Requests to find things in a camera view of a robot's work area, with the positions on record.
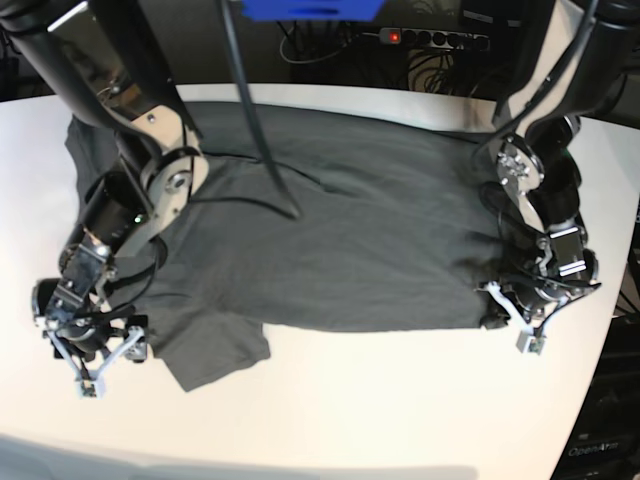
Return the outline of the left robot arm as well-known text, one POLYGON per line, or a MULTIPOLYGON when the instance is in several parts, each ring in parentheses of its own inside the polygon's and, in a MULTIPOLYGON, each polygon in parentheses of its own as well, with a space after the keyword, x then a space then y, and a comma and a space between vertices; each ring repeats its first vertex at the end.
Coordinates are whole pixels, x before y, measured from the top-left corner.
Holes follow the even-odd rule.
POLYGON ((570 154, 581 119, 604 102, 639 38, 635 1, 527 1, 512 79, 477 148, 497 178, 480 188, 497 219, 501 267, 482 285, 487 329, 520 324, 540 339, 555 314, 598 289, 570 154))

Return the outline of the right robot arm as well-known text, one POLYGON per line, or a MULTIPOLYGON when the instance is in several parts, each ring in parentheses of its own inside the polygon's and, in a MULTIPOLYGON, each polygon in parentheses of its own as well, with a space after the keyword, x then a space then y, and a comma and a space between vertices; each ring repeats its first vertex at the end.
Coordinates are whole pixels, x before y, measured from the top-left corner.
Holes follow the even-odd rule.
POLYGON ((59 257, 59 274, 38 282, 35 320, 76 382, 103 377, 102 356, 141 362, 145 317, 132 301, 104 304, 120 286, 116 260, 151 247, 138 274, 151 283, 167 255, 161 239, 203 183, 199 132, 135 1, 5 1, 1 25, 48 86, 83 123, 115 139, 112 166, 92 185, 59 257))

